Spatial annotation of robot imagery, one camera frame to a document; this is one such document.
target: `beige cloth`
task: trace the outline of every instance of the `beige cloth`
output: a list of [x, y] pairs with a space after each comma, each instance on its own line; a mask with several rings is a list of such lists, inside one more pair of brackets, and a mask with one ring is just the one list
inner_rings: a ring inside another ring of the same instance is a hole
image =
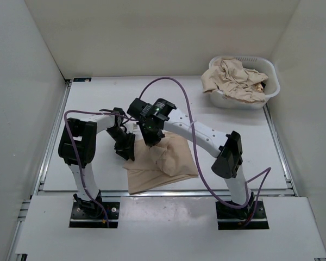
[[135, 142], [135, 161], [123, 165], [128, 170], [129, 194], [198, 177], [187, 140], [170, 132], [165, 136], [153, 147], [144, 140]]
[[203, 92], [219, 89], [225, 96], [242, 102], [264, 102], [261, 82], [267, 79], [264, 73], [243, 68], [242, 62], [234, 57], [223, 57], [202, 75]]

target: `wall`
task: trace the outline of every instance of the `wall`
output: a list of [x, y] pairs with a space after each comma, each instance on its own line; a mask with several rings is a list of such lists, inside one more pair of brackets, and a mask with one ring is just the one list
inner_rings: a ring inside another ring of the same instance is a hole
[[326, 0], [301, 0], [272, 61], [281, 92], [271, 113], [326, 247]]
[[299, 0], [26, 0], [66, 78], [198, 75], [221, 53], [269, 57]]
[[0, 260], [32, 192], [64, 90], [24, 0], [0, 0]]

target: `purple hose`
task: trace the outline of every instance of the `purple hose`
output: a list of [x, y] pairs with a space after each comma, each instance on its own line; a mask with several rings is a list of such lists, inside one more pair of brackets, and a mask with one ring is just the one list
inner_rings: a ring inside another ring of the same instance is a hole
[[116, 114], [116, 113], [91, 113], [91, 112], [88, 112], [88, 111], [82, 111], [82, 110], [68, 110], [64, 113], [64, 122], [65, 122], [65, 127], [66, 127], [66, 130], [67, 130], [67, 133], [69, 134], [69, 137], [70, 137], [70, 141], [71, 141], [71, 144], [72, 144], [72, 147], [74, 149], [74, 152], [75, 152], [75, 156], [76, 156], [76, 161], [77, 161], [77, 164], [78, 164], [78, 167], [79, 167], [79, 171], [80, 171], [80, 175], [81, 175], [81, 182], [82, 182], [82, 187], [84, 188], [87, 196], [89, 197], [89, 199], [91, 201], [93, 201], [95, 204], [97, 204], [101, 209], [102, 211], [104, 212], [104, 216], [105, 216], [105, 219], [106, 219], [106, 225], [108, 226], [109, 228], [109, 218], [108, 218], [108, 214], [106, 213], [106, 210], [104, 208], [103, 205], [101, 205], [98, 201], [96, 201], [92, 196], [91, 194], [88, 192], [87, 190], [87, 187], [86, 187], [86, 183], [85, 183], [85, 180], [84, 180], [84, 177], [83, 177], [83, 172], [82, 172], [82, 164], [81, 164], [81, 159], [80, 159], [80, 155], [78, 154], [78, 151], [77, 151], [77, 146], [76, 146], [76, 143], [74, 141], [74, 138], [72, 136], [72, 133], [71, 133], [71, 130], [70, 130], [70, 126], [69, 126], [69, 123], [67, 122], [67, 115], [69, 113], [81, 113], [81, 114], [90, 114], [90, 115], [115, 115], [115, 116], [120, 116], [120, 117], [123, 117], [125, 119], [129, 119], [128, 117], [125, 117], [123, 115], [119, 115], [119, 114]]
[[[193, 140], [193, 152], [194, 152], [194, 155], [195, 155], [195, 159], [196, 159], [196, 166], [197, 166], [197, 169], [198, 169], [198, 172], [199, 172], [199, 175], [200, 175], [200, 178], [202, 179], [202, 182], [204, 183], [206, 189], [211, 193], [211, 195], [217, 199], [220, 203], [222, 203], [223, 205], [229, 207], [229, 208], [233, 208], [233, 209], [241, 209], [241, 208], [244, 208], [247, 206], [247, 204], [249, 203], [249, 194], [246, 193], [246, 200], [245, 200], [245, 203], [243, 205], [239, 205], [239, 206], [235, 206], [235, 205], [232, 205], [232, 204], [229, 204], [227, 203], [226, 201], [223, 201], [220, 197], [218, 197], [214, 192], [213, 190], [209, 187], [208, 183], [206, 182], [204, 176], [203, 176], [203, 173], [202, 173], [202, 170], [200, 169], [200, 165], [199, 165], [199, 160], [198, 160], [198, 153], [197, 153], [197, 144], [196, 144], [196, 131], [195, 131], [195, 126], [194, 126], [194, 122], [193, 122], [193, 118], [192, 118], [192, 112], [191, 112], [191, 107], [190, 107], [190, 102], [189, 102], [189, 98], [187, 96], [187, 93], [184, 89], [184, 87], [181, 85], [180, 82], [178, 82], [176, 79], [174, 78], [171, 78], [171, 77], [160, 77], [160, 78], [157, 78], [153, 81], [151, 81], [149, 84], [146, 85], [146, 87], [142, 90], [139, 98], [142, 97], [143, 93], [147, 90], [147, 88], [149, 88], [153, 83], [159, 81], [159, 80], [163, 80], [163, 79], [167, 79], [167, 80], [172, 80], [173, 82], [175, 82], [182, 90], [184, 96], [185, 96], [185, 99], [186, 99], [186, 105], [187, 105], [187, 111], [188, 111], [188, 114], [189, 114], [189, 118], [190, 118], [190, 122], [191, 122], [191, 128], [192, 128], [192, 140]], [[255, 207], [257, 206], [257, 201], [258, 201], [258, 198], [260, 196], [260, 191], [261, 191], [261, 188], [262, 188], [262, 185], [264, 184], [264, 181], [267, 177], [267, 175], [269, 174], [269, 172], [271, 171], [271, 168], [268, 167], [267, 169], [263, 170], [261, 173], [259, 173], [258, 175], [256, 175], [255, 177], [251, 178], [248, 182], [251, 182], [253, 181], [254, 179], [260, 177], [261, 175], [263, 174], [266, 174], [262, 180], [262, 183], [259, 187], [259, 190], [258, 190], [258, 193], [257, 193], [257, 197], [256, 197], [256, 201], [255, 201]], [[248, 182], [245, 182], [245, 191], [248, 191]]]

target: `purple cable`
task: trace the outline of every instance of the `purple cable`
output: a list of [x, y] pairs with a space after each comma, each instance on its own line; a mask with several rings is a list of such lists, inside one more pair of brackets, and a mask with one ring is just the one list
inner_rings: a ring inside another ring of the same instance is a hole
[[[147, 88], [149, 88], [153, 83], [159, 81], [159, 80], [163, 80], [163, 79], [167, 79], [167, 80], [172, 80], [173, 82], [175, 82], [182, 90], [184, 96], [185, 96], [185, 99], [186, 99], [186, 105], [187, 105], [187, 111], [188, 111], [188, 114], [189, 114], [189, 118], [190, 118], [190, 122], [191, 122], [191, 128], [192, 128], [192, 140], [193, 140], [193, 152], [194, 152], [194, 155], [195, 155], [195, 159], [196, 159], [196, 166], [197, 166], [197, 170], [199, 172], [199, 175], [200, 175], [200, 178], [202, 179], [202, 182], [204, 183], [206, 189], [211, 193], [211, 195], [217, 199], [221, 204], [229, 207], [229, 208], [233, 208], [233, 209], [241, 209], [241, 208], [244, 208], [247, 206], [247, 204], [249, 203], [249, 194], [246, 193], [246, 201], [243, 205], [238, 205], [238, 206], [235, 206], [235, 205], [232, 205], [232, 204], [229, 204], [227, 203], [226, 201], [223, 201], [220, 197], [218, 197], [214, 192], [213, 190], [209, 187], [208, 183], [206, 182], [203, 174], [202, 174], [202, 170], [200, 169], [200, 165], [199, 165], [199, 160], [198, 160], [198, 153], [197, 153], [197, 144], [196, 144], [196, 131], [195, 131], [195, 126], [194, 126], [194, 122], [193, 122], [193, 118], [192, 118], [192, 112], [191, 112], [191, 107], [190, 107], [190, 102], [189, 102], [189, 98], [187, 96], [187, 93], [184, 89], [184, 87], [181, 85], [181, 83], [179, 81], [177, 81], [176, 79], [174, 78], [171, 78], [171, 77], [160, 77], [160, 78], [157, 78], [153, 81], [151, 81], [149, 84], [146, 85], [146, 87], [142, 90], [139, 98], [142, 97], [143, 93], [147, 90]], [[255, 177], [251, 178], [248, 182], [251, 182], [253, 181], [254, 179], [260, 177], [261, 175], [263, 175], [264, 173], [266, 174], [262, 180], [262, 183], [259, 187], [259, 190], [258, 190], [258, 193], [257, 193], [257, 197], [256, 197], [256, 201], [255, 201], [255, 207], [257, 207], [257, 201], [259, 199], [259, 196], [260, 196], [260, 191], [261, 191], [261, 188], [262, 188], [262, 185], [264, 184], [264, 181], [267, 177], [267, 175], [269, 174], [269, 172], [271, 171], [271, 168], [268, 167], [267, 169], [263, 170], [261, 173], [259, 173], [258, 175], [256, 175]], [[248, 191], [248, 182], [245, 182], [245, 191]]]
[[78, 167], [79, 167], [79, 170], [80, 170], [80, 175], [81, 175], [81, 183], [82, 183], [82, 187], [84, 188], [87, 196], [89, 197], [89, 199], [91, 201], [93, 201], [95, 204], [97, 204], [101, 209], [102, 211], [104, 212], [104, 216], [105, 216], [105, 219], [106, 219], [106, 225], [108, 226], [109, 228], [109, 218], [108, 218], [108, 214], [106, 213], [106, 210], [104, 208], [103, 205], [101, 205], [98, 201], [96, 201], [92, 196], [91, 194], [88, 192], [87, 190], [87, 187], [86, 187], [86, 183], [85, 183], [85, 180], [84, 180], [84, 177], [83, 177], [83, 172], [82, 172], [82, 164], [81, 164], [81, 159], [80, 159], [80, 155], [77, 151], [77, 146], [76, 146], [76, 143], [74, 141], [74, 138], [72, 136], [72, 133], [71, 133], [71, 130], [70, 130], [70, 126], [69, 126], [69, 123], [67, 122], [67, 115], [69, 113], [81, 113], [81, 114], [89, 114], [89, 115], [115, 115], [115, 116], [120, 116], [120, 117], [123, 117], [125, 119], [129, 119], [128, 117], [125, 117], [123, 115], [119, 115], [119, 114], [116, 114], [116, 113], [91, 113], [89, 111], [82, 111], [82, 110], [68, 110], [64, 113], [64, 122], [65, 122], [65, 127], [66, 127], [66, 130], [67, 130], [67, 133], [70, 137], [70, 141], [71, 141], [71, 144], [72, 144], [72, 147], [74, 149], [74, 152], [75, 152], [75, 156], [76, 156], [76, 161], [77, 161], [77, 164], [78, 164]]

